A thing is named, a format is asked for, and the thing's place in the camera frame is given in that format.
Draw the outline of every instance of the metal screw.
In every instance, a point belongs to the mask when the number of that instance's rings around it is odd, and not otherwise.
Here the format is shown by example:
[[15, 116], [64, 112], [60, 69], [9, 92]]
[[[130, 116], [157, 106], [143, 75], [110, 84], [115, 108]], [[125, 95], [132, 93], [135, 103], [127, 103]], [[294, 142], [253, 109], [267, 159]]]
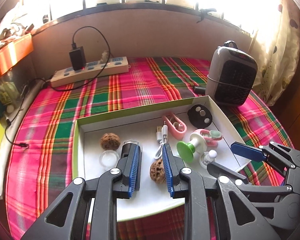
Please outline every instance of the metal screw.
[[80, 185], [81, 183], [83, 183], [83, 179], [77, 177], [77, 178], [75, 178], [75, 179], [73, 180], [73, 183], [76, 184], [76, 185]]
[[229, 178], [226, 176], [219, 177], [219, 182], [221, 182], [221, 183], [228, 183], [229, 181], [230, 181]]
[[240, 180], [240, 179], [237, 179], [237, 180], [235, 181], [235, 185], [237, 185], [237, 186], [242, 185], [242, 183], [243, 183], [243, 181]]
[[113, 169], [110, 170], [110, 173], [113, 174], [113, 175], [119, 174], [120, 173], [120, 169], [113, 168]]
[[192, 172], [192, 170], [190, 168], [185, 167], [182, 169], [182, 173], [184, 173], [184, 174], [190, 174], [191, 172]]

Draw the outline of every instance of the plaid bed sheet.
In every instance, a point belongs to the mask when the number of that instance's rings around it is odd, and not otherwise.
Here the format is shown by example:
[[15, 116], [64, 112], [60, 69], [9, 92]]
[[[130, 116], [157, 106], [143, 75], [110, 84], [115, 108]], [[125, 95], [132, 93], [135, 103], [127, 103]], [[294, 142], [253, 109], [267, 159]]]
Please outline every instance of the plaid bed sheet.
[[[195, 94], [188, 80], [204, 85], [210, 62], [188, 58], [131, 58], [128, 73], [100, 77], [89, 86], [70, 92], [42, 90], [29, 108], [8, 165], [6, 207], [10, 232], [20, 239], [58, 194], [71, 182], [74, 120]], [[72, 88], [81, 84], [69, 84]], [[247, 145], [266, 145], [270, 140], [292, 146], [283, 127], [269, 108], [251, 92], [244, 105], [222, 109]], [[283, 178], [265, 163], [251, 162], [242, 174], [251, 183], [280, 185]], [[161, 214], [118, 223], [118, 238], [182, 239], [184, 206]]]

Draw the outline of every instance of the window sill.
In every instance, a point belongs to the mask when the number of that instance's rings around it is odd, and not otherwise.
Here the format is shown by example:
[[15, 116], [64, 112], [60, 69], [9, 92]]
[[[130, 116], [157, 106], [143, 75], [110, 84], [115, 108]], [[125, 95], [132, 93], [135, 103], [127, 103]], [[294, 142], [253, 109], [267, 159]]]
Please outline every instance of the window sill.
[[[94, 13], [99, 13], [99, 12], [122, 10], [122, 9], [156, 9], [156, 10], [173, 11], [173, 12], [195, 15], [198, 17], [198, 21], [200, 20], [201, 14], [202, 14], [201, 11], [198, 11], [198, 10], [181, 7], [181, 6], [177, 6], [177, 5], [161, 4], [161, 3], [136, 2], [136, 3], [105, 4], [105, 5], [98, 5], [96, 7], [86, 8], [86, 9], [83, 9], [80, 11], [76, 11], [76, 12], [67, 14], [65, 16], [62, 16], [56, 20], [47, 22], [44, 25], [42, 25], [41, 27], [39, 27], [38, 29], [33, 30], [31, 32], [31, 34], [36, 35], [38, 33], [41, 33], [42, 31], [44, 31], [45, 29], [49, 28], [50, 26], [54, 26], [56, 24], [59, 24], [59, 23], [62, 23], [62, 22], [65, 22], [65, 21], [68, 21], [68, 20], [71, 20], [71, 19], [74, 19], [77, 17], [94, 14]], [[208, 15], [205, 15], [204, 18], [214, 21], [214, 22], [218, 22], [222, 25], [228, 26], [232, 29], [235, 29], [235, 30], [241, 32], [241, 33], [251, 36], [250, 33], [242, 30], [240, 27], [238, 27], [226, 20], [220, 19], [216, 16], [208, 14]]]

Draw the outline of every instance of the walnut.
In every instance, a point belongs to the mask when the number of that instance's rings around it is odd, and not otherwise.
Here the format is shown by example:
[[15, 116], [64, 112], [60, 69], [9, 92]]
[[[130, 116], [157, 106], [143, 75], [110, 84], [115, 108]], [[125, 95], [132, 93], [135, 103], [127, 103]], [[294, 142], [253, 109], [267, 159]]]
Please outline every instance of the walnut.
[[160, 184], [165, 182], [165, 171], [164, 171], [162, 159], [159, 159], [151, 164], [150, 177], [156, 183]]
[[120, 138], [114, 133], [105, 133], [100, 140], [100, 145], [104, 150], [117, 150], [120, 147]]

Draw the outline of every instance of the power adapter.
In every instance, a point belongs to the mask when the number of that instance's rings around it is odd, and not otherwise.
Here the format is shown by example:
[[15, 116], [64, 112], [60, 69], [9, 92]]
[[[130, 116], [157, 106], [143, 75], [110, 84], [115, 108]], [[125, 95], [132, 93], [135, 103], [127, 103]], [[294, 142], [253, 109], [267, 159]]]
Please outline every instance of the power adapter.
[[71, 65], [74, 70], [83, 69], [86, 66], [86, 57], [84, 55], [83, 47], [78, 47], [72, 44], [72, 49], [69, 52]]

